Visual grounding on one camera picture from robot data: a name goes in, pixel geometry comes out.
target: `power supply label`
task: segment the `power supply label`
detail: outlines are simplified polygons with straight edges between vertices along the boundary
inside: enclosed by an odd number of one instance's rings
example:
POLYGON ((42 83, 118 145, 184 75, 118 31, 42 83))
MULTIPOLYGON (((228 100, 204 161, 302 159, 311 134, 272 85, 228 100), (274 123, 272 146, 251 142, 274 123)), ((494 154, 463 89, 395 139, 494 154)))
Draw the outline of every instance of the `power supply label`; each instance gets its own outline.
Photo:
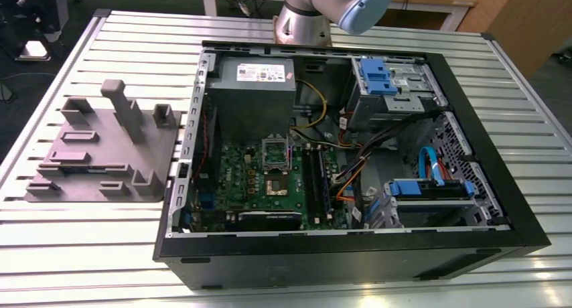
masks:
POLYGON ((284 65, 240 64, 236 80, 239 82, 287 82, 284 65))

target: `metal work table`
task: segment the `metal work table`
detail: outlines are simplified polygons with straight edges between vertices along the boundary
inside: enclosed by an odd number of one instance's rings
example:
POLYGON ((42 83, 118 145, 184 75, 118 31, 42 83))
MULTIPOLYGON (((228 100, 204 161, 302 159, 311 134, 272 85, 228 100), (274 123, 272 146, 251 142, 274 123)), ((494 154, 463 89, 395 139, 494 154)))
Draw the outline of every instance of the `metal work table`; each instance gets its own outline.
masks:
POLYGON ((479 34, 375 28, 356 37, 334 29, 332 39, 335 46, 446 56, 552 241, 551 247, 524 258, 495 262, 450 281, 191 292, 151 260, 160 203, 23 201, 26 185, 64 123, 59 108, 66 97, 84 96, 94 107, 108 106, 99 87, 106 78, 120 78, 142 109, 168 103, 187 112, 206 39, 271 42, 272 23, 118 11, 91 20, 0 166, 0 304, 572 305, 572 140, 498 44, 479 34))

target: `yellow wire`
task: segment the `yellow wire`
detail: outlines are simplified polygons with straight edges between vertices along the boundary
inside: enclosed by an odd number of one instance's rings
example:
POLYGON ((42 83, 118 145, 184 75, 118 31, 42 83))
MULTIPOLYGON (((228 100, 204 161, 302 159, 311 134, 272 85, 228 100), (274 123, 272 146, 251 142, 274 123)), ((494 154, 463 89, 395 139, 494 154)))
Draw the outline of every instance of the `yellow wire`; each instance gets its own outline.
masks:
POLYGON ((356 178, 358 174, 362 172, 362 170, 364 169, 364 167, 366 167, 366 162, 364 162, 364 164, 362 165, 362 167, 358 169, 356 173, 354 173, 354 175, 350 177, 350 180, 346 182, 346 184, 344 184, 344 186, 343 186, 342 190, 338 192, 336 200, 338 200, 338 199, 340 199, 340 198, 343 197, 343 196, 342 196, 343 192, 344 192, 344 191, 346 191, 346 189, 348 188, 350 183, 354 181, 354 179, 356 178))
POLYGON ((312 90, 316 92, 316 94, 320 96, 322 99, 322 115, 320 118, 316 119, 316 121, 311 122, 307 125, 300 125, 300 126, 292 126, 291 128, 294 129, 307 129, 310 127, 312 127, 314 125, 319 124, 322 122, 322 120, 326 117, 326 113, 327 113, 327 109, 328 109, 328 101, 326 100, 326 96, 324 94, 322 94, 320 90, 306 80, 302 79, 296 79, 298 82, 302 82, 303 84, 306 84, 310 88, 312 88, 312 90))

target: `ram slot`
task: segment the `ram slot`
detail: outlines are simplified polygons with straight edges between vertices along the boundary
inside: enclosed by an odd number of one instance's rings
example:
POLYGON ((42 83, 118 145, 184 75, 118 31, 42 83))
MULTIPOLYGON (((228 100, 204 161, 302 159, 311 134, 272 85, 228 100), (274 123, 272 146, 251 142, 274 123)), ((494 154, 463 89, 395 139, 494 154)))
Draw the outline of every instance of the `ram slot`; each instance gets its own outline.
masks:
POLYGON ((306 210, 308 213, 308 222, 320 223, 319 215, 319 182, 315 177, 315 162, 312 150, 303 151, 303 179, 306 191, 306 210))
POLYGON ((316 179, 319 181, 319 201, 320 201, 320 217, 323 220, 331 219, 332 216, 328 216, 328 213, 332 209, 332 204, 330 203, 330 184, 328 184, 328 174, 324 164, 324 153, 322 149, 314 151, 316 164, 316 179))

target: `motherboard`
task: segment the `motherboard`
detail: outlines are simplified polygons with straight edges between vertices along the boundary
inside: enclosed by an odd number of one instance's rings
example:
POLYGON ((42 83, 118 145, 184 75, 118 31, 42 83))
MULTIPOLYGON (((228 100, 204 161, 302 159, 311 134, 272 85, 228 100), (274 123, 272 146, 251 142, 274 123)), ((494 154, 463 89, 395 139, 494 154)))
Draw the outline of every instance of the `motherboard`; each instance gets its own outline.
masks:
POLYGON ((262 145, 223 146, 216 193, 199 195, 206 232, 226 232, 239 220, 280 214, 290 224, 298 222, 292 230, 348 228, 347 209, 330 204, 330 181, 339 171, 335 150, 280 143, 268 138, 262 145))

